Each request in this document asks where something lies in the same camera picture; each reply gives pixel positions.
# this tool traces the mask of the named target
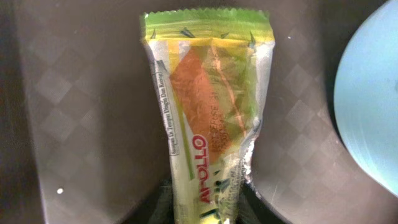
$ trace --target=light blue round object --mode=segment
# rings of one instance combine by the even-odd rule
[[[398,0],[358,29],[338,68],[335,114],[343,141],[373,179],[398,195]]]

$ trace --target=snack wrapper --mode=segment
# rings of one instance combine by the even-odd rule
[[[234,223],[258,136],[275,46],[261,11],[144,14],[169,139],[176,223]]]

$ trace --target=white dot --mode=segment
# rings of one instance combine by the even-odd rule
[[[63,193],[63,188],[62,187],[58,188],[57,194],[62,194],[62,193]]]

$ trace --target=gray table surface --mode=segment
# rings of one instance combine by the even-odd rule
[[[383,2],[14,1],[47,223],[117,223],[169,175],[139,15],[205,6],[271,14],[277,45],[253,157],[266,203],[292,223],[398,223],[398,199],[354,163],[330,116],[341,54]]]

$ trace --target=brown surface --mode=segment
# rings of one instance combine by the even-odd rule
[[[398,199],[353,162],[328,110],[341,53],[382,1],[14,2],[48,223],[115,223],[169,174],[138,15],[198,6],[271,13],[277,45],[253,160],[267,203],[293,223],[397,223]]]

